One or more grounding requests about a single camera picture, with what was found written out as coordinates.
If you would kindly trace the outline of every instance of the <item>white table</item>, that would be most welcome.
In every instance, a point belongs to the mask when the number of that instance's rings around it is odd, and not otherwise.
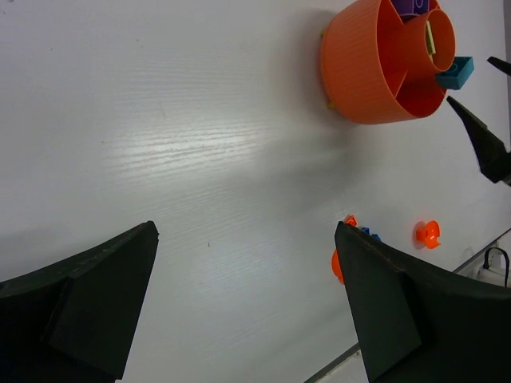
[[[0,279],[153,219],[125,379],[301,382],[356,342],[331,273],[348,213],[454,269],[511,226],[461,121],[354,126],[325,107],[319,33],[348,0],[0,4]],[[445,0],[476,72],[456,94],[506,142],[502,0]],[[417,251],[412,228],[442,225]]]

